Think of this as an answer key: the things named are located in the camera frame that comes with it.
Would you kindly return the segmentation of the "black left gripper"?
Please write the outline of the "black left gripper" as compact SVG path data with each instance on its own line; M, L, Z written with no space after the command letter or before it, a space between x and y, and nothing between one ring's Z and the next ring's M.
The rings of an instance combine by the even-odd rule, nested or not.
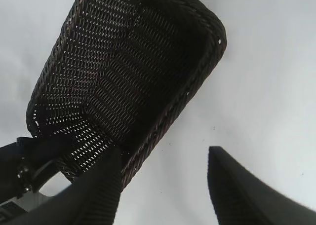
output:
M36 193L58 173L54 160L72 145L67 138L19 137L0 149L0 199Z

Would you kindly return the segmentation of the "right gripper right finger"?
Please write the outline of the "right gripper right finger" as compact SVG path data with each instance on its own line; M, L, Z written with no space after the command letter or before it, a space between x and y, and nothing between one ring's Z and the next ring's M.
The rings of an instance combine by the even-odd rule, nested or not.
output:
M315 211L265 184L222 147L209 147L208 190L221 225L316 223Z

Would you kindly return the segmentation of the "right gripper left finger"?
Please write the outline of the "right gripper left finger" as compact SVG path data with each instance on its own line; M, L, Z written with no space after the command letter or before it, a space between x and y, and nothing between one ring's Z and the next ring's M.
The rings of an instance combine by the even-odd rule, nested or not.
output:
M31 225L111 225L119 204L120 149L113 148L53 199L30 213Z

